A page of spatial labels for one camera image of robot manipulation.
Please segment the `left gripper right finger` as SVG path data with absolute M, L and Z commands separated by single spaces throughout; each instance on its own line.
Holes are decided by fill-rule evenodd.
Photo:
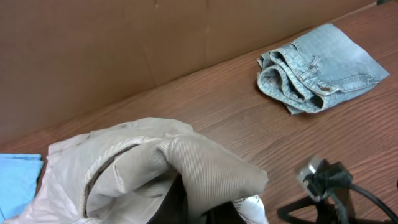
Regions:
M 207 212 L 206 224 L 246 224 L 232 202 L 226 202 Z

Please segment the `beige khaki shorts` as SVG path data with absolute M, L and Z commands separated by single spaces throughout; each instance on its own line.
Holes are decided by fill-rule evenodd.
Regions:
M 144 118 L 49 146 L 41 188 L 8 223 L 147 223 L 182 180 L 187 207 L 203 222 L 226 202 L 261 193 L 267 173 L 174 119 Z

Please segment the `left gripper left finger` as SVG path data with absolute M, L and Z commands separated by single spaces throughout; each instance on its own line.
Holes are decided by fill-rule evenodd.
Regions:
M 167 192 L 158 211 L 147 224 L 186 224 L 187 194 L 179 174 Z

